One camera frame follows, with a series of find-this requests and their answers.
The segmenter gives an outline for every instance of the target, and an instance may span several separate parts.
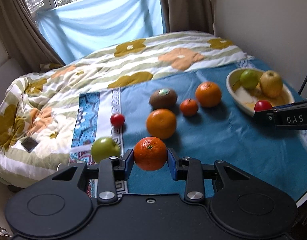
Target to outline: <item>yellow flower pattern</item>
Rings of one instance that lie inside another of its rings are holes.
[[[213,48],[213,49],[225,49],[229,47],[230,45],[233,45],[232,41],[224,40],[221,38],[211,39],[207,42],[210,43],[210,48]]]
[[[57,131],[55,131],[54,133],[50,134],[50,139],[56,139],[58,134],[59,133]]]
[[[40,69],[42,71],[49,71],[51,69],[61,68],[63,65],[57,63],[40,64]]]
[[[25,122],[23,118],[15,117],[17,107],[9,105],[4,115],[0,115],[0,147],[8,150],[22,136]]]
[[[46,84],[46,83],[47,83],[47,79],[41,78],[37,81],[29,83],[29,85],[24,90],[24,92],[27,93],[28,95],[38,94],[43,90],[43,85]]]
[[[122,57],[129,53],[137,53],[142,51],[146,45],[143,44],[146,39],[138,39],[130,42],[125,42],[116,47],[115,57]]]
[[[124,87],[128,85],[138,84],[151,80],[153,75],[149,72],[142,71],[132,74],[131,76],[122,76],[115,82],[108,85],[108,88]]]

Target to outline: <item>brown curtain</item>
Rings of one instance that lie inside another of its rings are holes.
[[[41,63],[65,65],[39,32],[24,0],[0,0],[0,39],[26,72],[40,71]]]
[[[168,32],[202,31],[213,34],[210,0],[160,0]]]

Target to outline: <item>black cable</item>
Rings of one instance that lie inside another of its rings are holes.
[[[298,94],[299,94],[299,95],[300,95],[301,92],[304,90],[304,87],[305,87],[306,83],[307,83],[307,75],[306,75],[306,77],[305,77],[305,79],[304,79],[304,82],[303,82],[302,85],[301,85],[300,90],[298,91]]]

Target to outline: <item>floral comforter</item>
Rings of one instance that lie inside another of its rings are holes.
[[[179,71],[246,59],[231,41],[202,32],[168,33],[96,51],[10,85],[0,106],[0,180],[27,187],[68,164],[79,94],[127,86]],[[21,142],[38,142],[28,153]]]

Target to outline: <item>red cherry tomato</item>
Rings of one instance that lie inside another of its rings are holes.
[[[113,126],[120,127],[125,123],[125,117],[122,114],[113,114],[110,122]]]
[[[255,112],[272,109],[271,103],[267,100],[260,100],[255,104]]]

